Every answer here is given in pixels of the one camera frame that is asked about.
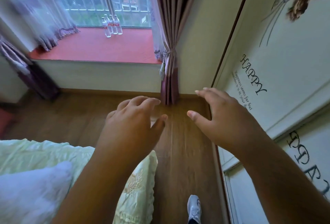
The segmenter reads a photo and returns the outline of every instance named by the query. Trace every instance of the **white sneaker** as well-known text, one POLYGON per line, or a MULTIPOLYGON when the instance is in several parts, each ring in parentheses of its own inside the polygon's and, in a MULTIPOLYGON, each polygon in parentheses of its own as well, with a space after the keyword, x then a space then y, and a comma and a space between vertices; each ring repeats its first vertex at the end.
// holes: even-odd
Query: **white sneaker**
POLYGON ((197 195, 190 195, 187 209, 189 220, 194 219, 198 224, 201 224, 202 207, 197 195))

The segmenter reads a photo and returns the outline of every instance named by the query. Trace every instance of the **wooden floor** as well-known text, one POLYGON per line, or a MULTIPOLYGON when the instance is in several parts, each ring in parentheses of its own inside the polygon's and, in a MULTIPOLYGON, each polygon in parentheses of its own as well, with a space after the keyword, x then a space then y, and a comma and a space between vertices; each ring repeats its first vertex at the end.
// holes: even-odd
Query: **wooden floor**
MULTIPOLYGON (((128 96, 62 94, 55 102, 30 96, 16 113, 18 121, 3 139, 50 140, 73 146, 93 146, 106 115, 128 96)), ((177 105, 157 106, 152 121, 168 115, 167 125, 155 147, 155 224, 187 223, 187 200, 197 194, 202 223, 220 223, 222 213, 211 142, 187 117, 187 110, 206 115, 203 101, 181 99, 177 105)))

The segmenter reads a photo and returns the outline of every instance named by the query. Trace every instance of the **plastic bottle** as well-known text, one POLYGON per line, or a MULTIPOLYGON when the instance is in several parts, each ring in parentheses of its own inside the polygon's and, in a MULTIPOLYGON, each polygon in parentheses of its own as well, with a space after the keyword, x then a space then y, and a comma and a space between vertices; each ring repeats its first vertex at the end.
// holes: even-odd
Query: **plastic bottle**
POLYGON ((110 17, 110 19, 108 18, 107 15, 104 15, 105 21, 108 23, 108 30, 110 32, 110 34, 113 34, 113 30, 112 30, 112 24, 113 24, 113 20, 112 17, 110 17))
POLYGON ((114 22, 114 19, 113 19, 112 15, 110 15, 109 17, 110 17, 110 20, 112 21, 112 30, 113 30, 113 34, 118 34, 118 29, 117 29, 117 27, 116 27, 116 24, 115 24, 115 22, 114 22))
POLYGON ((108 22, 105 20, 104 17, 102 17, 101 19, 102 19, 102 25, 103 25, 103 28, 104 28, 105 36, 107 38, 109 38, 109 37, 111 37, 111 34, 110 34, 109 29, 108 29, 108 22))
POLYGON ((117 27, 118 34, 123 34, 122 26, 120 25, 120 21, 116 15, 114 16, 114 24, 117 27))

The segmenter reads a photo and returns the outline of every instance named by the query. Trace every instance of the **glass pane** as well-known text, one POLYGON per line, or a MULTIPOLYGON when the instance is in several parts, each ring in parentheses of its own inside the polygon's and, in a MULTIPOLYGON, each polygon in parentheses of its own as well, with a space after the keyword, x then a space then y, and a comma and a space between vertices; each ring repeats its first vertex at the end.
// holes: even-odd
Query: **glass pane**
POLYGON ((151 27, 149 0, 111 0, 122 26, 151 27))
POLYGON ((101 26, 101 17, 109 14, 106 0, 61 0, 77 26, 101 26))

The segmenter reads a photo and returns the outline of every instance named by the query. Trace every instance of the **forearm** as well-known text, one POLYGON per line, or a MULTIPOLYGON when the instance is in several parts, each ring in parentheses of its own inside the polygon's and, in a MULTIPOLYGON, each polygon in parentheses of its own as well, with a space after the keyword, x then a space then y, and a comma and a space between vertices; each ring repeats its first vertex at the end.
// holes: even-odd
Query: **forearm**
POLYGON ((53 219, 54 223, 112 223, 119 197, 134 168, 118 154, 95 150, 53 219))
POLYGON ((295 162, 270 138, 239 157, 270 223, 328 223, 330 204, 295 162))

